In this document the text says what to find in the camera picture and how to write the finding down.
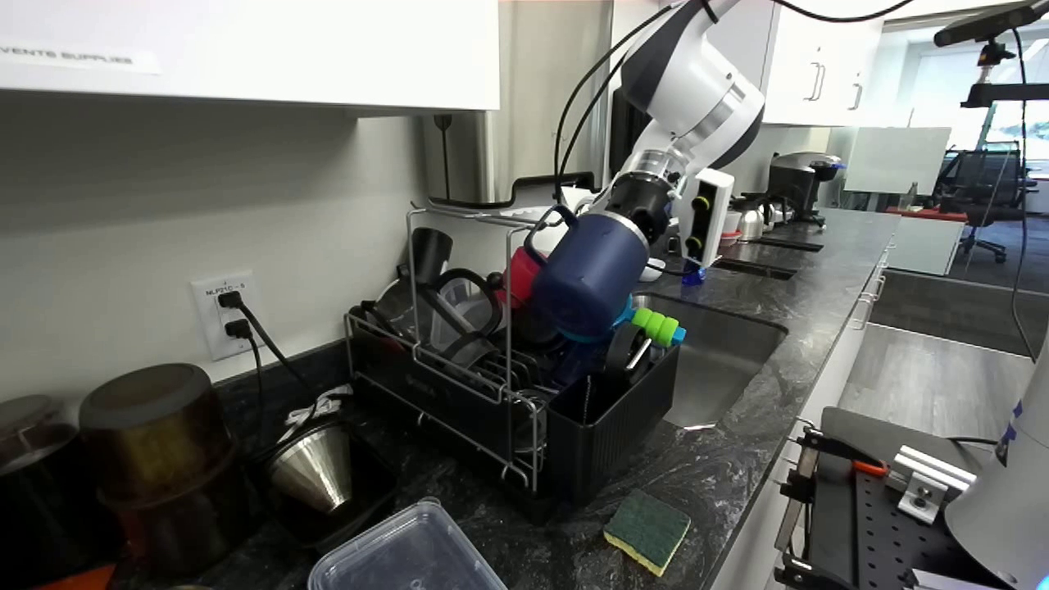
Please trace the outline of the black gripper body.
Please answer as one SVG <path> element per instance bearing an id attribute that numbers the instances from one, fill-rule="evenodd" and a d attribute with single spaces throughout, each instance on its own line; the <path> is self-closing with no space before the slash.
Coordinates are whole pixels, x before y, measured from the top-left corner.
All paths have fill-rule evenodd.
<path id="1" fill-rule="evenodd" d="M 611 208 L 634 219 L 645 241 L 666 234 L 674 219 L 674 182 L 652 174 L 621 174 L 611 182 Z"/>

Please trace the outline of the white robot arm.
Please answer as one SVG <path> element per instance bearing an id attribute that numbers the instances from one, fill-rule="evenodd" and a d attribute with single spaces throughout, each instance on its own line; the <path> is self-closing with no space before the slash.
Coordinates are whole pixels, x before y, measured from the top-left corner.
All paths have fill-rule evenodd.
<path id="1" fill-rule="evenodd" d="M 742 0 L 674 0 L 627 48 L 621 95 L 649 115 L 601 204 L 568 216 L 568 244 L 649 249 L 699 170 L 737 161 L 765 118 L 761 89 L 707 32 Z"/>

